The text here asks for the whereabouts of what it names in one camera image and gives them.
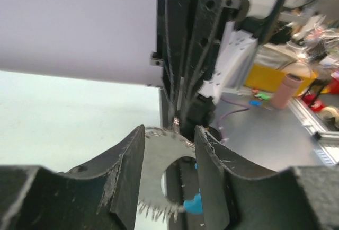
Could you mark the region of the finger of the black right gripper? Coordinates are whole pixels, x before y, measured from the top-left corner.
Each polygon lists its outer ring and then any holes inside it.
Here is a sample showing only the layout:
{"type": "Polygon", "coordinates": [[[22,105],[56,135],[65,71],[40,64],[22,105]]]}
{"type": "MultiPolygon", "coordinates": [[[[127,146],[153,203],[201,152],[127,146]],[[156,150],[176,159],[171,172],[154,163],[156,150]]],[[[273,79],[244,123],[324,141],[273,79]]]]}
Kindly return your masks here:
{"type": "Polygon", "coordinates": [[[168,118],[178,116],[186,52],[191,34],[192,0],[157,0],[158,49],[164,61],[168,118]]]}
{"type": "Polygon", "coordinates": [[[203,84],[208,66],[206,58],[221,16],[222,3],[223,0],[197,0],[184,76],[183,119],[188,116],[189,108],[203,84]]]}

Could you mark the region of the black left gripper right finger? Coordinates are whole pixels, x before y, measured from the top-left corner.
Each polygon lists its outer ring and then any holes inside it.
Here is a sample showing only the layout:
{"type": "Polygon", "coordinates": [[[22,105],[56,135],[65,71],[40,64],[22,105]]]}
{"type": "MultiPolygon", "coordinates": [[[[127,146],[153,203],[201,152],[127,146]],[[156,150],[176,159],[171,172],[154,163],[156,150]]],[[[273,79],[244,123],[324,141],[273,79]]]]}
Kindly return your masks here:
{"type": "Polygon", "coordinates": [[[206,229],[338,229],[338,166],[259,166],[195,129],[206,229]]]}

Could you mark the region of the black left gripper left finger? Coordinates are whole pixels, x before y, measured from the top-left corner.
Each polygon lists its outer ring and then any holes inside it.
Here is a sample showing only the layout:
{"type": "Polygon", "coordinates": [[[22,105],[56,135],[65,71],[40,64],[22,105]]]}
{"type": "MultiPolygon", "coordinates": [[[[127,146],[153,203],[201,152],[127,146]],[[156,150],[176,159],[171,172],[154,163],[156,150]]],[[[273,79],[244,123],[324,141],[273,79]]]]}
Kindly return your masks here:
{"type": "Polygon", "coordinates": [[[133,229],[145,127],[68,172],[1,167],[1,229],[133,229]]]}

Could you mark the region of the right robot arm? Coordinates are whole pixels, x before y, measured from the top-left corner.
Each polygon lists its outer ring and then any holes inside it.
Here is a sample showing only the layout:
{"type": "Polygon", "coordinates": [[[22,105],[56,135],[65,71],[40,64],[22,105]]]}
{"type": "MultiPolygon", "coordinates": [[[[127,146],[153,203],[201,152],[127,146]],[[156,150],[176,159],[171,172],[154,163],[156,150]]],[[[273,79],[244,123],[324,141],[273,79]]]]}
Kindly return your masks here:
{"type": "Polygon", "coordinates": [[[286,0],[157,0],[156,50],[166,125],[192,138],[208,126],[224,87],[243,78],[286,0]]]}

